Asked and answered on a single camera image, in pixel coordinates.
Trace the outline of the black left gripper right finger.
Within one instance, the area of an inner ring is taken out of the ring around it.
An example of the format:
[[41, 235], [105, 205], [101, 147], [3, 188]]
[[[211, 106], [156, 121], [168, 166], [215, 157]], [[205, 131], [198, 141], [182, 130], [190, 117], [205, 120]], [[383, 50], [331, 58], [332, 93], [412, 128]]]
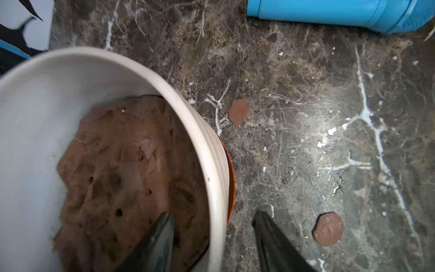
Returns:
[[257, 210], [251, 225], [263, 272], [315, 272], [265, 211]]

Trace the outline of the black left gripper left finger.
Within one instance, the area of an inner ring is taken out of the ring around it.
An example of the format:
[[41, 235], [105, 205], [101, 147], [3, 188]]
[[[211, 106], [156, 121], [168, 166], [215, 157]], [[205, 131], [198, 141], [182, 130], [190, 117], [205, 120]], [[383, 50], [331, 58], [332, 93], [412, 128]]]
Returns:
[[175, 219], [162, 213], [147, 235], [116, 267], [117, 272], [168, 272], [171, 270]]

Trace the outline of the white wavy ceramic pot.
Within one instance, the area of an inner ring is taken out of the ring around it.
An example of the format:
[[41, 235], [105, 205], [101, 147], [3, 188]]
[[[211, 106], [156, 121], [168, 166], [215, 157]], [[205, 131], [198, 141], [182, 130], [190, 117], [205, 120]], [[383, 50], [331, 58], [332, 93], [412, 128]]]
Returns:
[[56, 166], [79, 121], [98, 105], [160, 95], [176, 112], [201, 163], [210, 243], [194, 271], [222, 268], [230, 173], [224, 146], [202, 116], [154, 71], [99, 48], [40, 54], [1, 78], [1, 270], [59, 272], [53, 251], [66, 188]]

